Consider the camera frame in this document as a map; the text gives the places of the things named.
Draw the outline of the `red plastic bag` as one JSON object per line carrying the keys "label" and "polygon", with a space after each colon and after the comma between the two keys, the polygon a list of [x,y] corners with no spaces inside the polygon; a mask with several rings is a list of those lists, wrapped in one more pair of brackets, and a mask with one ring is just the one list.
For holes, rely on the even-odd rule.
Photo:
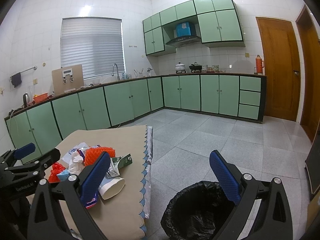
{"label": "red plastic bag", "polygon": [[52,165],[52,169],[51,169],[51,171],[50,171],[50,176],[49,176],[49,178],[48,178],[48,181],[50,182],[50,183],[59,183],[60,182],[60,179],[58,178],[58,174],[60,174],[62,171],[64,171],[66,168],[62,165],[62,164],[60,164],[60,163],[58,163],[58,162],[56,162],[56,163],[54,163],[53,165]]}

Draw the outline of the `blue snack bag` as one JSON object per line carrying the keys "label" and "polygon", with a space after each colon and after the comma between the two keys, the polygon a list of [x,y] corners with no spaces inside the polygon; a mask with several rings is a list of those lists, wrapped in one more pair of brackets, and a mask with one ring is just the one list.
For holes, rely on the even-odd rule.
{"label": "blue snack bag", "polygon": [[85,208],[90,209],[91,207],[95,206],[98,201],[98,192],[94,194],[94,197],[91,200],[85,202]]}

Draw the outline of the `blue milk carton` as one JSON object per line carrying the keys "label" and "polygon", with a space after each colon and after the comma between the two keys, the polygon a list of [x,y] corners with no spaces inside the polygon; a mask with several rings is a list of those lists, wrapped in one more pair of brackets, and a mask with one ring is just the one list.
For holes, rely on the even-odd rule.
{"label": "blue milk carton", "polygon": [[65,181],[68,179],[68,177],[70,176],[70,172],[68,169],[65,169],[63,171],[61,171],[59,174],[57,174],[57,178],[59,179],[59,181]]}

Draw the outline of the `white tissue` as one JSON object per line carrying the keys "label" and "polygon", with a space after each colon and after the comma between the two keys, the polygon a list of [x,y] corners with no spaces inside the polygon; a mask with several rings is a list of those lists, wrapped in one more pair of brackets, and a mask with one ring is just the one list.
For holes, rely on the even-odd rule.
{"label": "white tissue", "polygon": [[78,176],[84,169],[83,161],[83,157],[78,152],[73,152],[68,166],[69,173]]}

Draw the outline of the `orange foam fruit net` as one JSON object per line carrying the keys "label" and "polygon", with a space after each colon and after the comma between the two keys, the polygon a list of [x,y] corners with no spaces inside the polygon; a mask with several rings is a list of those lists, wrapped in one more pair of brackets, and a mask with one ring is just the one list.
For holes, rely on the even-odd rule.
{"label": "orange foam fruit net", "polygon": [[84,165],[89,166],[94,164],[103,152],[107,152],[111,158],[116,156],[116,150],[111,147],[91,147],[86,150]]}

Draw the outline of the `green white wrapper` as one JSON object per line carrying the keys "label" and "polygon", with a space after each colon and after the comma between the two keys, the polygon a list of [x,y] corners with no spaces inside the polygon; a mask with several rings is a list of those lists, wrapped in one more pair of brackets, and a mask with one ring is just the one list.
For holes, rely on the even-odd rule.
{"label": "green white wrapper", "polygon": [[131,154],[122,157],[110,158],[110,166],[106,173],[106,178],[114,178],[120,176],[120,169],[132,164]]}

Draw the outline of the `green lower kitchen cabinets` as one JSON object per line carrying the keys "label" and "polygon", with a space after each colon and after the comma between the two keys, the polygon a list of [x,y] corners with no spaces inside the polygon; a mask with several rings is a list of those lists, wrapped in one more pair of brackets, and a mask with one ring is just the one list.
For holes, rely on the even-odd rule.
{"label": "green lower kitchen cabinets", "polygon": [[163,108],[262,122],[266,77],[249,74],[183,74],[142,77],[73,91],[12,111],[5,124],[16,148],[35,151],[28,163],[77,130],[116,127]]}

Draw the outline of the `black lined trash bin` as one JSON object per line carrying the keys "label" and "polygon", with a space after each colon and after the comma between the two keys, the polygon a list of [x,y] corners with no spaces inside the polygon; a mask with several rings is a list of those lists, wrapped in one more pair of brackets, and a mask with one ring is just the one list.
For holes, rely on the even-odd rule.
{"label": "black lined trash bin", "polygon": [[258,190],[242,181],[240,202],[229,200],[216,181],[199,181],[178,192],[167,205],[161,226],[170,239],[238,239]]}

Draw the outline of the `beige tablecloth with scalloped edge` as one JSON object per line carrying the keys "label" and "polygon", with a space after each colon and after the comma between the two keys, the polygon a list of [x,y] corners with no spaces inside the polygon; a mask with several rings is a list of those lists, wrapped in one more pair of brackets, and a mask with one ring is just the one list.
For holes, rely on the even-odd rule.
{"label": "beige tablecloth with scalloped edge", "polygon": [[146,125],[92,131],[77,130],[56,148],[67,167],[71,151],[84,146],[111,147],[118,159],[119,176],[105,178],[98,201],[89,208],[107,239],[146,239],[150,216],[152,127]]}

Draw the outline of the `steel electric kettle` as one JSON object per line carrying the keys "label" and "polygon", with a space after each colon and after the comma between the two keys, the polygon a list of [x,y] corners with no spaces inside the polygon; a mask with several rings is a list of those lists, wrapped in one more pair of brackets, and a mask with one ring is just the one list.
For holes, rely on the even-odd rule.
{"label": "steel electric kettle", "polygon": [[28,93],[23,94],[23,106],[24,108],[29,107],[31,103],[31,99]]}

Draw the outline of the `orange plastic basin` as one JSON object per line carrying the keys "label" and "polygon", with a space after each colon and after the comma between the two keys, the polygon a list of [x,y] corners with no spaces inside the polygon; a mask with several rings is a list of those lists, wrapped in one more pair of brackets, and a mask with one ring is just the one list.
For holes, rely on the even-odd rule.
{"label": "orange plastic basin", "polygon": [[40,102],[46,101],[47,99],[48,99],[48,93],[43,93],[43,94],[40,94],[40,95],[34,95],[34,97],[33,97],[33,101],[35,103],[40,103]]}

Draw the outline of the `cardboard box on counter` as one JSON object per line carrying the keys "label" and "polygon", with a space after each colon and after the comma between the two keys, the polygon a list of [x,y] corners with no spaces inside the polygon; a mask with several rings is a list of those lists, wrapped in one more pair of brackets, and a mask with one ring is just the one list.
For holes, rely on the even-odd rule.
{"label": "cardboard box on counter", "polygon": [[84,86],[82,65],[63,67],[52,71],[53,91],[61,95],[70,90],[77,90]]}

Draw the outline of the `chrome sink faucet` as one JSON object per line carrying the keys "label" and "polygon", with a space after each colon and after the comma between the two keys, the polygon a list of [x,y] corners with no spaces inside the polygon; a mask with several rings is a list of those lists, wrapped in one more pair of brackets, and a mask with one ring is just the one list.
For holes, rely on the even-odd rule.
{"label": "chrome sink faucet", "polygon": [[112,77],[116,76],[117,77],[117,81],[120,81],[119,68],[118,68],[118,65],[116,63],[113,64],[111,76]]}

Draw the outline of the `window with white blinds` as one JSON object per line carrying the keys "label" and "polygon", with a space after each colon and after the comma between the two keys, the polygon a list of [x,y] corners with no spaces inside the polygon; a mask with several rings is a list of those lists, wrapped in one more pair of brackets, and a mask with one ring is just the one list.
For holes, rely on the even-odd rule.
{"label": "window with white blinds", "polygon": [[111,75],[113,64],[125,72],[122,20],[104,17],[64,18],[61,66],[82,65],[84,79]]}

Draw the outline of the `white cooking pot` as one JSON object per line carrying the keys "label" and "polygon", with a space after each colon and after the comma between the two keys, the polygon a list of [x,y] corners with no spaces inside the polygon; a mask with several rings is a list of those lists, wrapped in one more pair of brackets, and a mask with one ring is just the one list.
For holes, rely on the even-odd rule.
{"label": "white cooking pot", "polygon": [[179,62],[175,64],[176,74],[185,74],[187,71],[185,70],[185,64]]}

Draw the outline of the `orange thermos flask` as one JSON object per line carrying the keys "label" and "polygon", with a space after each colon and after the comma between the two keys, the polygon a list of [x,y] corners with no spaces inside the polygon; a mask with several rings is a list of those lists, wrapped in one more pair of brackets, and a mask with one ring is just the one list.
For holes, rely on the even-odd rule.
{"label": "orange thermos flask", "polygon": [[263,75],[263,59],[261,56],[258,54],[255,58],[255,73],[257,75]]}

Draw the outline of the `black wok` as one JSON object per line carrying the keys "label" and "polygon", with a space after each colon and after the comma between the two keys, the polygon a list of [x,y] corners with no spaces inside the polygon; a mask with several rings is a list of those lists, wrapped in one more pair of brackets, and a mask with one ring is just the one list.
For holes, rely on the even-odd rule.
{"label": "black wok", "polygon": [[201,73],[202,72],[202,65],[195,62],[189,66],[189,69],[190,69],[191,73]]}

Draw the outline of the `black range hood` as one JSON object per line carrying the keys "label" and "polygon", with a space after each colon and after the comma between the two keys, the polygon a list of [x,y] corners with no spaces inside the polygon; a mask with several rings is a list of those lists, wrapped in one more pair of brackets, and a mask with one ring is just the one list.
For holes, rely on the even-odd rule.
{"label": "black range hood", "polygon": [[180,48],[183,46],[188,46],[193,43],[201,42],[201,38],[198,36],[188,35],[174,38],[166,43],[168,46],[173,46],[175,48]]}

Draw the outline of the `blue box above hood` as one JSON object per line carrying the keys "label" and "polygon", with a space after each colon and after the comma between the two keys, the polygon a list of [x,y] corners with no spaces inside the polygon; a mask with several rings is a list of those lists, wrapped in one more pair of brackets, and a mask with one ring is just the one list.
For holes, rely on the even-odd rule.
{"label": "blue box above hood", "polygon": [[190,22],[183,22],[176,25],[177,37],[196,36],[195,25]]}

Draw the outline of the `brown wooden door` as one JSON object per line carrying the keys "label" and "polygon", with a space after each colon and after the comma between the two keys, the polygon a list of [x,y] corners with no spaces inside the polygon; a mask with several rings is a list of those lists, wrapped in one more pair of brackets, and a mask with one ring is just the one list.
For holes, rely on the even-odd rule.
{"label": "brown wooden door", "polygon": [[300,100],[300,58],[290,21],[257,17],[266,75],[265,115],[295,121]]}
{"label": "brown wooden door", "polygon": [[300,124],[311,141],[319,124],[319,36],[306,5],[296,20],[304,60],[304,104]]}

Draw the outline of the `dark towel on rail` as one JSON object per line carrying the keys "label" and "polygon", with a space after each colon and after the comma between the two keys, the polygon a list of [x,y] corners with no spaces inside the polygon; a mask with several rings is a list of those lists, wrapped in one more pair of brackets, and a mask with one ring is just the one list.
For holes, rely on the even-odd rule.
{"label": "dark towel on rail", "polygon": [[11,84],[14,88],[17,88],[22,84],[21,72],[18,72],[10,77]]}

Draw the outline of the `chrome towel rail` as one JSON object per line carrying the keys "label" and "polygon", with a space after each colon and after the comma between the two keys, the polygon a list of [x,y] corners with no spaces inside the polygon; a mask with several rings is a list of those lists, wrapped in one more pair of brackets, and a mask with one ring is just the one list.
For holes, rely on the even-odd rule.
{"label": "chrome towel rail", "polygon": [[23,71],[20,71],[19,73],[22,74],[22,73],[25,73],[25,72],[30,71],[30,70],[37,70],[37,66],[33,66],[33,67],[31,67],[31,68],[25,69],[25,70],[23,70]]}

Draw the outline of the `green upper wall cabinets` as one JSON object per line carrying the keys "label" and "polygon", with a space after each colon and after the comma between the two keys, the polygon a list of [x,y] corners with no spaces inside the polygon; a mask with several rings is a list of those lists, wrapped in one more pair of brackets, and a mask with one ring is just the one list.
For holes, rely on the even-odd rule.
{"label": "green upper wall cabinets", "polygon": [[166,43],[177,38],[176,25],[183,22],[193,23],[198,43],[209,48],[245,46],[233,0],[189,0],[143,20],[146,55],[175,53],[177,48]]}

